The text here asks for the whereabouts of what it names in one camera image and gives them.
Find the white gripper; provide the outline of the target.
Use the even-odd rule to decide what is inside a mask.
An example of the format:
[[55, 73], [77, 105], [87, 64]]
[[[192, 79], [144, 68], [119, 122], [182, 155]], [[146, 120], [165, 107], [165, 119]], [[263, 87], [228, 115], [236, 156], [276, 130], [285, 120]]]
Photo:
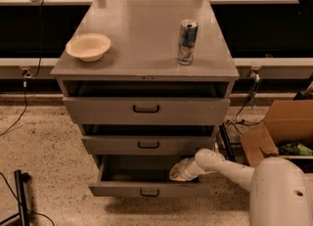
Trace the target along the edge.
[[196, 160], [194, 158], [185, 158], [170, 169], [169, 179], [185, 182], [194, 180], [201, 174], [204, 174], [204, 169], [197, 164]]

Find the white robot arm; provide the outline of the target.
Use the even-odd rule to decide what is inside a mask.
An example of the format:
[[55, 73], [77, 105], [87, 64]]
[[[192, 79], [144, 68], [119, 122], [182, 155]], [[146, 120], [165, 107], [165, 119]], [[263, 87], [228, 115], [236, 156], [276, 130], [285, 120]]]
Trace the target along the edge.
[[250, 226], [313, 226], [313, 183], [291, 161], [270, 157], [249, 167], [200, 149], [169, 172], [173, 181], [191, 181], [219, 172], [249, 192]]

